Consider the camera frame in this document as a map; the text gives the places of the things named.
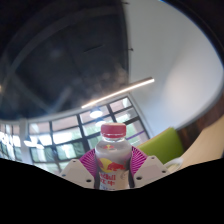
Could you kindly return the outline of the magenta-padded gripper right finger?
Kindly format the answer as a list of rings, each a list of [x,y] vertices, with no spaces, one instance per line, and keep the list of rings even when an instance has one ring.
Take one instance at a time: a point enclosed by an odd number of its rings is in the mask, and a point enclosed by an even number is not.
[[[130,159],[129,185],[131,188],[140,188],[170,172],[156,156],[147,156],[140,149],[133,147]]]

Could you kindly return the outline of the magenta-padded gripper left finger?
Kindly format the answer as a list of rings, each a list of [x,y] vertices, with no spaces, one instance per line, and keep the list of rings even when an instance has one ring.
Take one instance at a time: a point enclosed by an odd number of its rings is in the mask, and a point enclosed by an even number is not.
[[[95,150],[85,153],[80,159],[72,159],[59,174],[60,177],[84,188],[93,189],[97,175]]]

